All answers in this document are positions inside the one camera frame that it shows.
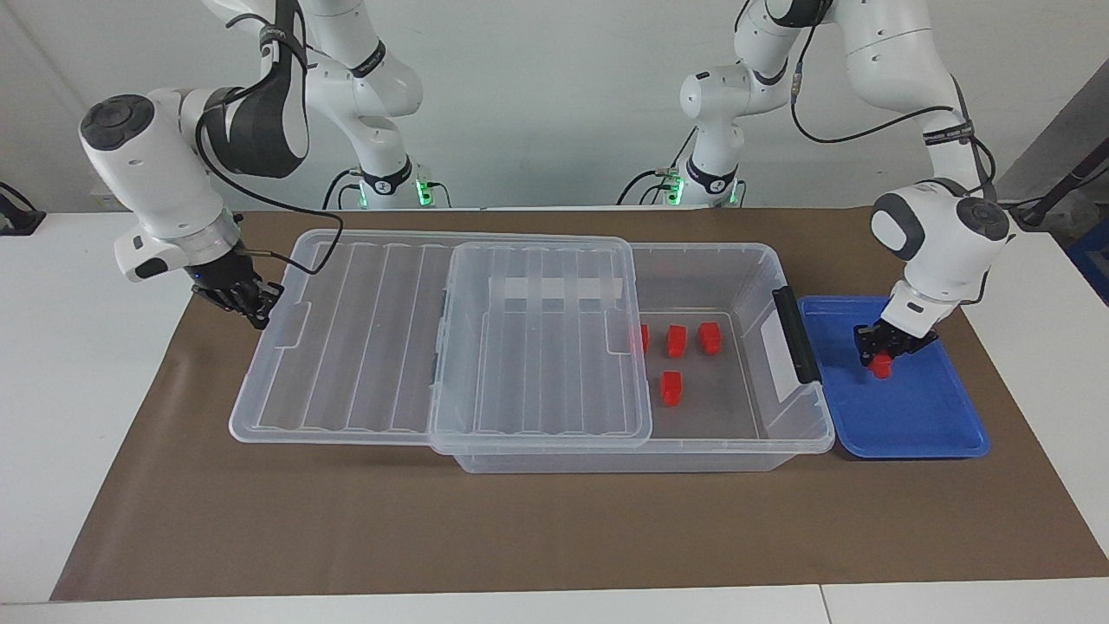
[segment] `transparent storage bin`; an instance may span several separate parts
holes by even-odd
[[[332,235],[305,233],[293,257],[314,262]],[[318,275],[286,270],[231,432],[257,443],[430,446],[475,473],[766,471],[832,447],[821,385],[793,370],[772,295],[785,278],[770,247],[630,252],[603,237],[348,231]],[[577,335],[567,334],[571,308]],[[696,345],[703,321],[720,324],[719,356]],[[640,323],[651,329],[647,354]],[[490,324],[501,324],[499,338]],[[670,324],[689,331],[680,360],[662,351]],[[568,336],[584,350],[578,358]],[[571,364],[582,367],[578,392]],[[497,390],[490,368],[501,372]],[[664,370],[682,374],[678,408],[659,400]],[[486,391],[500,399],[484,406]]]

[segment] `blue tray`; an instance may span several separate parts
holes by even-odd
[[[894,361],[877,380],[858,362],[854,327],[882,314],[881,296],[806,296],[798,301],[836,437],[865,459],[980,458],[989,439],[944,347]]]

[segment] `white table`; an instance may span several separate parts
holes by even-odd
[[[52,214],[0,238],[2,603],[49,599],[189,299],[182,272],[119,275],[112,241],[133,218]],[[967,317],[1109,552],[1109,308],[1048,236],[1021,234]],[[1107,622],[1109,580],[0,606],[0,622],[210,620]]]

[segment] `brown table surface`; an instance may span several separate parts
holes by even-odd
[[[885,294],[902,269],[865,208],[345,216],[359,228],[764,242],[798,296]],[[322,225],[251,213],[244,238],[287,252]],[[275,260],[257,264],[279,278]],[[257,334],[194,298],[52,599],[1109,576],[966,319],[940,334],[990,436],[986,458],[867,462],[837,447],[757,474],[482,477],[423,448],[235,442],[227,418]]]

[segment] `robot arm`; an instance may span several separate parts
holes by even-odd
[[[308,72],[307,102],[354,145],[363,196],[374,208],[433,203],[423,167],[388,117],[419,110],[424,86],[377,37],[364,0],[305,0],[308,22],[326,54]]]
[[[193,150],[214,165],[282,177],[308,149],[304,18],[296,0],[206,0],[228,25],[257,34],[263,76],[246,89],[159,90],[116,95],[81,122],[89,160],[139,226],[115,243],[121,270],[142,280],[175,268],[193,290],[265,328],[281,286],[244,253],[238,225]]]
[[[680,198],[728,200],[742,149],[735,119],[796,102],[802,68],[786,80],[790,50],[804,29],[824,22],[843,29],[848,79],[864,101],[906,114],[933,109],[916,115],[933,176],[882,195],[872,216],[877,239],[906,260],[879,321],[856,328],[861,362],[887,377],[893,358],[930,344],[935,324],[979,294],[1009,231],[991,201],[958,84],[936,52],[924,0],[753,0],[735,33],[740,62],[691,75],[682,86],[682,108],[700,133],[680,164]]]

